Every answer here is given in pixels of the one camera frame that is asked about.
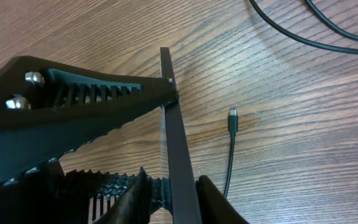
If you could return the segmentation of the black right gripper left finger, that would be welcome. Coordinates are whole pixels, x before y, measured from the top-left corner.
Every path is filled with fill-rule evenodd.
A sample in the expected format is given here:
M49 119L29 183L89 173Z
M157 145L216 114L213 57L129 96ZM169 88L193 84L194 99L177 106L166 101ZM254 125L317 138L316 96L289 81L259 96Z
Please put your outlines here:
M150 201L151 181L141 167L131 186L95 224L148 224Z

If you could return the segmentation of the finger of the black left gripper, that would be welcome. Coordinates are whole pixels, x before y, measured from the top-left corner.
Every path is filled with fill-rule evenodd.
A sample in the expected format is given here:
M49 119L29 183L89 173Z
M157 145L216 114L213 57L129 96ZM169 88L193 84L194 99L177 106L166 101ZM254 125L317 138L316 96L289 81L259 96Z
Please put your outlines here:
M92 223L137 180L136 175L77 171L58 162L0 183L0 223Z
M174 84L164 78L14 57L0 68L0 182L176 99Z

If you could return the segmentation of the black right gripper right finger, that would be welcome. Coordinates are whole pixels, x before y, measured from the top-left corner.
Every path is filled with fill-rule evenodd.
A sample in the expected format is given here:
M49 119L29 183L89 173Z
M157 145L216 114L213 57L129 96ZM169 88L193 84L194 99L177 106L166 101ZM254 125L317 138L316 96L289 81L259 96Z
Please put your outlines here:
M249 224L206 175L196 181L196 190L203 224Z

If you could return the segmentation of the smartphone with teal screen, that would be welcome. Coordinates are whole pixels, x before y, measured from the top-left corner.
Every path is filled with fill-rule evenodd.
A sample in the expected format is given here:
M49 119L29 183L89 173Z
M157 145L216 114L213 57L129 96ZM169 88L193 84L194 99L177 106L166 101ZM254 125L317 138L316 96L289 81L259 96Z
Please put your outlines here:
M161 75L173 87L174 100L165 106L165 130L174 224L201 224L201 212L191 166L173 64L168 47L160 49Z

